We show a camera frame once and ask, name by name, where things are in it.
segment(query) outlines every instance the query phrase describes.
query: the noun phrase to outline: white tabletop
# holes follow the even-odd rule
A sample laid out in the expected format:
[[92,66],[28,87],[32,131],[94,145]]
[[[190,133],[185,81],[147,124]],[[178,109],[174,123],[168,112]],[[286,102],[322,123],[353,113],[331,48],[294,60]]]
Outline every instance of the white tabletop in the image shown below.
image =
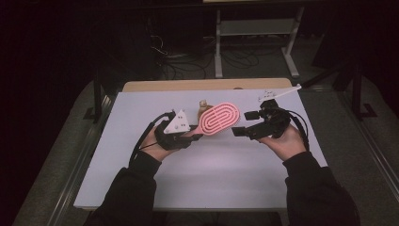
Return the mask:
[[[104,128],[74,206],[100,206],[120,168],[127,167],[132,149],[148,124],[164,112],[184,109],[197,124],[199,101],[209,105],[230,102],[244,113],[260,110],[264,89],[145,91],[120,93]],[[279,97],[280,107],[300,114],[309,126],[313,156],[321,166],[326,160],[311,128],[298,93]],[[248,137],[234,137],[231,129],[202,137],[187,149],[164,160],[155,180],[155,210],[180,209],[280,209],[286,208],[285,167],[271,150]]]

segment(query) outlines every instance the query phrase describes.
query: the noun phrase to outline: black sweatshirt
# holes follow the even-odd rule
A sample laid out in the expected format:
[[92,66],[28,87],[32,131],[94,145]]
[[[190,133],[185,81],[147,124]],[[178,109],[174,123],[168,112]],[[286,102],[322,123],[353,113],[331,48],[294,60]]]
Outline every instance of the black sweatshirt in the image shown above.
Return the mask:
[[[117,174],[103,204],[85,225],[150,225],[156,189],[153,176],[160,165],[150,155],[139,152],[132,166]],[[289,176],[285,183],[291,226],[360,225],[350,195],[329,168],[320,168],[310,152],[299,153],[283,165]]]

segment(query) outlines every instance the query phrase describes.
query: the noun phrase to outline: person's right arm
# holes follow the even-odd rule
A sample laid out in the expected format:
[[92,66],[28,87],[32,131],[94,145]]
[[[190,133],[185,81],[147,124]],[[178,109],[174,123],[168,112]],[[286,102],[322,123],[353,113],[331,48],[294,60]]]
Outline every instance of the person's right arm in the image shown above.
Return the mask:
[[299,132],[290,125],[280,138],[259,139],[283,160],[288,171],[287,211],[290,225],[357,226],[359,214],[348,192],[328,167],[306,152]]

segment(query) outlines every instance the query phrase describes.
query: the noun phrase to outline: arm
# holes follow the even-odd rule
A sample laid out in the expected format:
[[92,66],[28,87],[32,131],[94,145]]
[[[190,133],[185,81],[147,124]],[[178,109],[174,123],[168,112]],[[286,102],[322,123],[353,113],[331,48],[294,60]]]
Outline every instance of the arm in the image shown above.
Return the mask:
[[305,152],[298,131],[290,125],[280,138],[259,139],[283,160],[288,171],[287,210],[290,224],[359,225],[356,205],[335,180],[329,168],[320,168],[310,152]]
[[[144,139],[142,147],[156,142],[153,131]],[[138,152],[131,166],[117,174],[103,204],[88,218],[85,226],[150,225],[156,189],[153,176],[162,160],[173,152],[157,144]]]

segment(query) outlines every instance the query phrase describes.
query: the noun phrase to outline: person's left hand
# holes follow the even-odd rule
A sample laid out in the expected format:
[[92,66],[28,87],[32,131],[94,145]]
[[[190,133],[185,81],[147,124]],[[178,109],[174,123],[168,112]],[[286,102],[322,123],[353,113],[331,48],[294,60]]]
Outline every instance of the person's left hand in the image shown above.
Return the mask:
[[143,140],[143,142],[140,145],[140,150],[141,152],[147,153],[151,155],[153,158],[156,160],[162,162],[168,155],[171,153],[174,153],[179,150],[170,150],[167,151],[163,149],[159,144],[156,142],[156,137],[155,137],[155,131],[156,126],[151,129],[149,134],[146,136],[146,138]]

